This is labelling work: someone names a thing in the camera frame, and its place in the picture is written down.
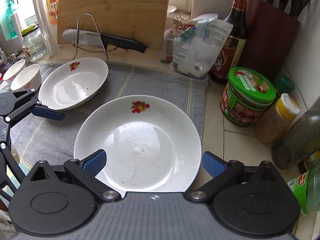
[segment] small bowl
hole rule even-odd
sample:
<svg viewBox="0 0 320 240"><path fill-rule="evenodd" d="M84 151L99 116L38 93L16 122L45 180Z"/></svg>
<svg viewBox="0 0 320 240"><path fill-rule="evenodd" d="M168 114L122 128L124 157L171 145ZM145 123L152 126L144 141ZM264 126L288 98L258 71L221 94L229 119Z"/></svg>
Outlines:
<svg viewBox="0 0 320 240"><path fill-rule="evenodd" d="M12 81L10 89L29 89L38 90L41 85L41 74L39 64L33 64L22 70Z"/></svg>
<svg viewBox="0 0 320 240"><path fill-rule="evenodd" d="M25 59L21 59L17 61L4 73L3 80L6 81L10 86L14 78L25 68L26 68Z"/></svg>

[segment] wooden cutting board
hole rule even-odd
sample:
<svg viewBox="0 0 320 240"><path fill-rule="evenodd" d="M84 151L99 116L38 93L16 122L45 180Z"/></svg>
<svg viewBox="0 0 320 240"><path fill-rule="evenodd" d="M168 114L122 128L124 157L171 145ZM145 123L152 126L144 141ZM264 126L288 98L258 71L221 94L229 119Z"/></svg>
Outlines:
<svg viewBox="0 0 320 240"><path fill-rule="evenodd" d="M67 28L76 28L83 13L91 14L100 32L132 38L150 49L161 49L168 0L59 0L58 44ZM83 16L79 29L96 31L92 19Z"/></svg>

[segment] ceramic plate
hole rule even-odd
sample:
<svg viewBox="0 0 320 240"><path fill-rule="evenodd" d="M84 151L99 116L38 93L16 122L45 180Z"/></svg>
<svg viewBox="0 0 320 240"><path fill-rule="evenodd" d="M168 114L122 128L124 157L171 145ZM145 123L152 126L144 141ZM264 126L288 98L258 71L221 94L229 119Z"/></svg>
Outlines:
<svg viewBox="0 0 320 240"><path fill-rule="evenodd" d="M177 106L152 96L126 96L100 106L76 137L74 158L98 149L107 164L97 179L117 190L184 192L201 162L199 134Z"/></svg>
<svg viewBox="0 0 320 240"><path fill-rule="evenodd" d="M54 110L80 106L93 97L108 76L108 65L101 59L85 57L58 67L43 82L39 100Z"/></svg>

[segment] tile countertop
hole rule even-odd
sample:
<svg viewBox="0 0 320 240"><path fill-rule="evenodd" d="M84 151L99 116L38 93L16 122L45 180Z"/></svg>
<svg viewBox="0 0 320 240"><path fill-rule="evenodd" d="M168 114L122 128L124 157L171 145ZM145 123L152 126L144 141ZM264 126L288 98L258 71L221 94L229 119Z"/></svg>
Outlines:
<svg viewBox="0 0 320 240"><path fill-rule="evenodd" d="M86 49L94 50L92 47L86 47ZM73 46L61 46L59 53L55 57L49 58L48 56L44 56L40 60L49 62L68 62L73 58L75 50L76 49ZM173 72L173 70L167 67L167 63L159 60L159 51L157 50L148 50L146 54L141 54L132 50L125 51L123 49L117 49L108 53L108 55L109 61L135 65L145 69ZM76 58L81 57L97 57L106 60L106 56L103 52L92 53L78 49ZM211 151L225 161L235 159L248 166L258 166L263 160L272 160L271 145L260 143L255 136L253 127L237 126L224 117L219 105L219 99L223 88L224 86L210 81L206 88L204 133L202 141L203 152ZM289 170L280 170L280 173L285 181L289 181L300 174L297 166ZM212 177L201 166L194 182L194 189L202 186L211 179ZM301 227L299 226L301 219L299 219L296 236L300 240L309 240L312 236L316 214L304 217L308 219L303 219L303 221L301 221ZM306 237L306 229L308 231L307 235L311 234L310 237Z"/></svg>

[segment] gray cloth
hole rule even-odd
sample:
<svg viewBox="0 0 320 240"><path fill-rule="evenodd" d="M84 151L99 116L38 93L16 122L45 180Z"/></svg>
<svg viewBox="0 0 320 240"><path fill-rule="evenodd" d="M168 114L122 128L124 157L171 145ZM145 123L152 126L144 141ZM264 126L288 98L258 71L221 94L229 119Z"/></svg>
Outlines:
<svg viewBox="0 0 320 240"><path fill-rule="evenodd" d="M44 81L63 63L39 64ZM84 105L64 111L63 121L57 122L30 114L11 129L12 144L25 165L30 168L38 160L47 160L50 165L59 165L72 158L76 136L90 113L114 98L127 95L151 95L175 104L190 117L202 139L204 80L114 62L108 62L108 67L108 78L100 91ZM0 92L8 90L6 82L1 84Z"/></svg>

